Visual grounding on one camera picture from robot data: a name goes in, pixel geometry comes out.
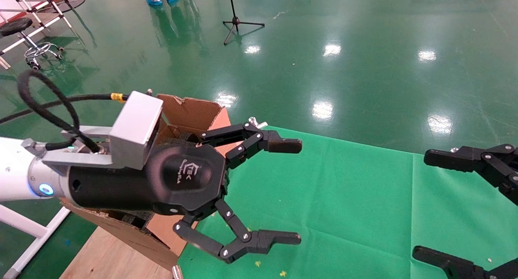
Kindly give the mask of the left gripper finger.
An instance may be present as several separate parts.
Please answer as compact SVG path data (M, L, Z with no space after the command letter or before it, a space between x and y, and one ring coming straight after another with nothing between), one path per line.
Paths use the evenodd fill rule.
M237 168L261 150L298 154L303 148L300 139L280 137L277 131L263 130L251 122L209 130L203 132L200 138L202 144L209 144L214 148L237 143L225 154L229 169Z
M301 236L296 232L248 231L247 227L223 199L215 202L215 210L218 211L235 234L236 238L229 244L223 245L193 229L192 224L195 218L189 215L184 216L174 225L174 232L189 244L227 264L232 264L248 253L267 254L274 244L298 245L301 243Z

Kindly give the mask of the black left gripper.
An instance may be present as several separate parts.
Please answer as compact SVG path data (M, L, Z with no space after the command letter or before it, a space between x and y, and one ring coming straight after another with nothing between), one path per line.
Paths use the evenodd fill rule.
M153 211L203 220L226 194L227 167L212 146L165 146L152 150L144 168L73 166L70 201L87 209Z

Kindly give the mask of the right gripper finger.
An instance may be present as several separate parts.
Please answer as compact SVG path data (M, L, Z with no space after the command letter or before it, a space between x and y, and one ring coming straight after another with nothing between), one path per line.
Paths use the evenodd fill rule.
M455 152L429 149L424 163L438 168L475 172L518 204L518 150L513 145L498 145L481 149L462 146Z
M463 258L427 247L414 247L412 257L425 264L441 268L448 279L516 279L518 259L513 259L492 270L485 270Z

